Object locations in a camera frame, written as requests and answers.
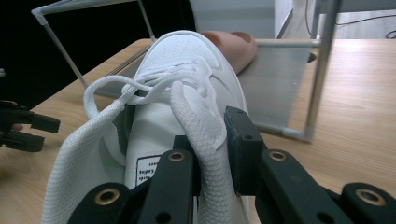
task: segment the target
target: white sneaker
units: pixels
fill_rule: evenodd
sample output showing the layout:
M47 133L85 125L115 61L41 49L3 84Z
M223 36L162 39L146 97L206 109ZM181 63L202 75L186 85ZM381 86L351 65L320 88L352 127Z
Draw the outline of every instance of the white sneaker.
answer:
M98 112L94 90L109 81L127 85L118 100ZM120 127L112 123L125 104L138 105L126 156ZM216 46L189 31L162 36L134 79L103 77L86 90L90 120L61 147L48 183L43 223L65 223L88 191L100 184L134 188L143 182L152 176L152 164L172 148L175 135L187 135L199 161L199 223L247 223L247 211L233 191L223 122L226 105L247 111L238 79Z

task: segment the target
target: white shoelace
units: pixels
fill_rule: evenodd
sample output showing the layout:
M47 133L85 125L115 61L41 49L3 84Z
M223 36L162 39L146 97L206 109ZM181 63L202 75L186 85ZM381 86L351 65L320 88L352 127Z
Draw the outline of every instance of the white shoelace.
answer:
M226 132L217 108L216 92L209 81L212 70L200 57L181 58L161 64L163 65L161 67L157 64L149 64L140 68L138 76L134 79L110 76L93 82L84 94L86 113L90 119L99 114L93 94L98 87L107 82L118 81L127 84L123 87L122 96L117 101L128 105L149 104L157 100L164 91L170 91L172 111L188 136L201 167L200 223L230 223L228 199L234 197L234 194L229 186L225 186L226 174L216 153L216 149L224 143ZM192 110L185 96L184 85L196 89L202 98L206 111L203 115L197 115ZM134 95L138 90L145 91L147 94L145 96ZM208 117L212 118L211 122L207 122ZM213 126L213 120L218 122L215 125L218 127L215 130L217 134L215 136L208 133L208 129ZM105 142L112 157L118 163L125 165L125 157L121 154L120 148L108 143L114 141L108 141L107 138L114 137L117 137L117 129L113 125L105 134Z

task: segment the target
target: black background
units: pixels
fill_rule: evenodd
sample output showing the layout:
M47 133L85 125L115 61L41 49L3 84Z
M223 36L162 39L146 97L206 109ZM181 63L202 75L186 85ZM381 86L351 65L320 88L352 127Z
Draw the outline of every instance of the black background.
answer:
M31 10L54 1L0 0L0 99L32 108L76 80L72 69ZM156 37L195 30L188 0L146 0ZM46 15L81 74L149 32L137 2Z

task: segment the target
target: white wall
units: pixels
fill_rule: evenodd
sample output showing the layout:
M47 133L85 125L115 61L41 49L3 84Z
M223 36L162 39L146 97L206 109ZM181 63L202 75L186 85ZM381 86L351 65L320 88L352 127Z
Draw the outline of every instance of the white wall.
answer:
M256 38L275 38L289 15L286 12L290 12L292 7L292 0L190 0L190 2L198 32L241 31Z

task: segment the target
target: table surface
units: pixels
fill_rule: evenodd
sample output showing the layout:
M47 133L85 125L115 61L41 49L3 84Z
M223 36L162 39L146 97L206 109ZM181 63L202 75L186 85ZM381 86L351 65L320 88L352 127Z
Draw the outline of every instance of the table surface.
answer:
M148 43L139 40L100 64L85 78L104 76ZM365 182L396 196L396 42L334 41L314 141L311 144L262 133L269 148L290 152L318 183L335 192ZM303 80L291 126L304 120L312 77ZM63 140L87 121L83 87L77 81L33 109L61 121L38 153L0 148L0 223L39 223L50 171ZM96 96L100 108L112 99ZM253 223L260 223L251 209Z

